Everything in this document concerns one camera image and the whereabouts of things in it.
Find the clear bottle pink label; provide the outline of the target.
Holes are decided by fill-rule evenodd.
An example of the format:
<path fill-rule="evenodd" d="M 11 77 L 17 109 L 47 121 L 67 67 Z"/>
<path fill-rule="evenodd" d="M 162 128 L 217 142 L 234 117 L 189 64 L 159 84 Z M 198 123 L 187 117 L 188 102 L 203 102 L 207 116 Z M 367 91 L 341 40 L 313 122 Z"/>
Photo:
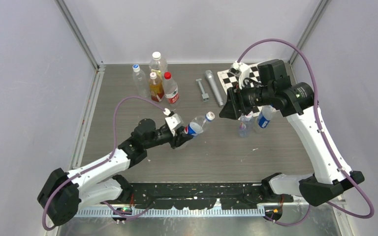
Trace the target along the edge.
<path fill-rule="evenodd" d="M 253 112 L 250 112 L 247 115 L 241 115 L 239 121 L 240 125 L 238 127 L 238 134 L 242 138 L 247 137 L 254 121 Z"/>

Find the blue label clear bottle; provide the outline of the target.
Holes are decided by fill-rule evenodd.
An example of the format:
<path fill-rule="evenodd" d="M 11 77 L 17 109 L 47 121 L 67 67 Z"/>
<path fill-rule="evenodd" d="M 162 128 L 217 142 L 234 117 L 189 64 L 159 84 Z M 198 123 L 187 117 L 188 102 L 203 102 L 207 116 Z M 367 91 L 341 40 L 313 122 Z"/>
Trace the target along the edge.
<path fill-rule="evenodd" d="M 274 108 L 272 105 L 263 106 L 258 117 L 256 124 L 259 129 L 265 129 L 274 116 Z"/>

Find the Pepsi label clear bottle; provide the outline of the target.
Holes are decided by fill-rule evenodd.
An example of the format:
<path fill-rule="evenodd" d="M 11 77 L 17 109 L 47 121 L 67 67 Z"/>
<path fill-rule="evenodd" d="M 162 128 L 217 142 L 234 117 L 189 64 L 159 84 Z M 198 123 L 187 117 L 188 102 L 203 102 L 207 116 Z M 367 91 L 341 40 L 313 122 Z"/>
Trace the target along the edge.
<path fill-rule="evenodd" d="M 197 136 L 204 133 L 211 126 L 212 121 L 205 119 L 205 115 L 196 116 L 184 129 L 187 135 Z"/>

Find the white bottle cap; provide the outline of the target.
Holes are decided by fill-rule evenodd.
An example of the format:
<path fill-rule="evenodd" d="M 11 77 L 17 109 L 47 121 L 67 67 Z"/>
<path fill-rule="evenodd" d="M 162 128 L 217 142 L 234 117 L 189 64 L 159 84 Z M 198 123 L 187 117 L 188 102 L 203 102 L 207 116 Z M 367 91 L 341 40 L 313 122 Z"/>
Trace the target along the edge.
<path fill-rule="evenodd" d="M 205 115 L 205 119 L 208 120 L 208 121 L 213 121 L 215 119 L 215 114 L 213 112 L 208 112 Z"/>

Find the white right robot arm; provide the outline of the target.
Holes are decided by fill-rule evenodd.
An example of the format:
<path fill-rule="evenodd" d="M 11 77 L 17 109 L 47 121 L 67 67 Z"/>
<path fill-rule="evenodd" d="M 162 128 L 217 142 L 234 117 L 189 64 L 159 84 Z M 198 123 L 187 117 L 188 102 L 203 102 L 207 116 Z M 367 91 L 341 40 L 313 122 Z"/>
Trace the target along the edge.
<path fill-rule="evenodd" d="M 250 67 L 234 62 L 230 73 L 238 83 L 227 89 L 227 101 L 219 116 L 236 120 L 254 107 L 271 105 L 285 117 L 298 134 L 313 167 L 303 176 L 275 173 L 261 181 L 261 195 L 268 202 L 287 194 L 303 197 L 310 205 L 319 206 L 364 181 L 340 156 L 326 126 L 314 91 L 306 83 L 292 84 L 284 62 L 273 59 L 257 66 L 260 83 L 250 87 L 245 80 Z"/>

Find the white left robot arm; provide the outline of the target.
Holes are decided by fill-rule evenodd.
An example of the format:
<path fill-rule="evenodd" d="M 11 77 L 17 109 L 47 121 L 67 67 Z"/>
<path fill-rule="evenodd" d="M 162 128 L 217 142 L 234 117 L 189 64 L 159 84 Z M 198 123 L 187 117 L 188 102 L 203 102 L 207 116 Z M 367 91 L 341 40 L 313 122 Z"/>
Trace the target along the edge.
<path fill-rule="evenodd" d="M 103 201 L 127 203 L 131 198 L 128 182 L 115 179 L 114 174 L 140 163 L 149 148 L 169 143 L 175 149 L 194 136 L 195 131 L 190 125 L 184 127 L 177 114 L 166 117 L 160 128 L 152 119 L 142 119 L 130 137 L 108 155 L 75 170 L 53 170 L 37 197 L 43 207 L 43 224 L 50 219 L 54 227 L 61 226 L 78 210 Z"/>

